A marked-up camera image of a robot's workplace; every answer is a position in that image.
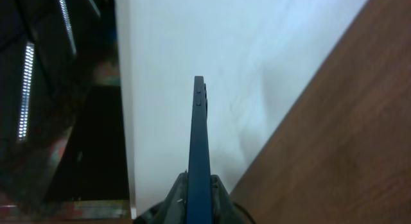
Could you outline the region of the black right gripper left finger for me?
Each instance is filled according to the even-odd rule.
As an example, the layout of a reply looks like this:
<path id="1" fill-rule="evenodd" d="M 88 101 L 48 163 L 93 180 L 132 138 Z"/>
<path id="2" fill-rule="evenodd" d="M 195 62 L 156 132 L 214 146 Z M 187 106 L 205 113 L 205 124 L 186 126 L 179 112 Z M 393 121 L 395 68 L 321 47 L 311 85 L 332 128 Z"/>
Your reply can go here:
<path id="1" fill-rule="evenodd" d="M 185 224 L 188 172 L 180 173 L 163 202 L 133 220 L 133 224 Z"/>

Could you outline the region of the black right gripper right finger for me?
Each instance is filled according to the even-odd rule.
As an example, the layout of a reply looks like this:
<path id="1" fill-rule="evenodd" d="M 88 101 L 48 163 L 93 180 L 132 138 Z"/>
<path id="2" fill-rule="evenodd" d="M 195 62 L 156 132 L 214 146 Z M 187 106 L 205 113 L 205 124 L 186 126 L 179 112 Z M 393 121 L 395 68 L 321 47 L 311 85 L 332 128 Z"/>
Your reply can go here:
<path id="1" fill-rule="evenodd" d="M 213 195 L 213 216 L 216 224 L 256 224 L 250 213 L 234 202 L 218 175 L 211 176 Z"/>

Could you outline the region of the blue Galaxy smartphone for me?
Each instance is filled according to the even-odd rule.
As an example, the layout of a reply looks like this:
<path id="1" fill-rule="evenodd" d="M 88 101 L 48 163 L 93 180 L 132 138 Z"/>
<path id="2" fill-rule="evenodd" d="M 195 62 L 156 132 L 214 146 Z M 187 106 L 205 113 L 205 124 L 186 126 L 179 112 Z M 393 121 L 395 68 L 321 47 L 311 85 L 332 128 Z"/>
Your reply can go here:
<path id="1" fill-rule="evenodd" d="M 213 202 L 207 134 L 206 85 L 195 76 L 186 200 L 187 224 L 212 224 Z"/>

